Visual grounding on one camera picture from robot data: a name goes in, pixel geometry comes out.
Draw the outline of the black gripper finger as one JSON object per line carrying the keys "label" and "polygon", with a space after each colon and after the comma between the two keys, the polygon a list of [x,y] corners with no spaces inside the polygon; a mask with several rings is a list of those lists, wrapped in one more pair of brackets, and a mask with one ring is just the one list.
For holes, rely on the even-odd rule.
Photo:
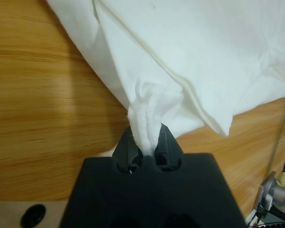
{"label": "black gripper finger", "polygon": [[135,143],[130,127],[125,129],[112,157],[119,171],[136,171],[141,167],[143,154]]}
{"label": "black gripper finger", "polygon": [[161,125],[154,158],[156,165],[162,171],[176,171],[181,166],[182,149],[169,128],[164,124]]}

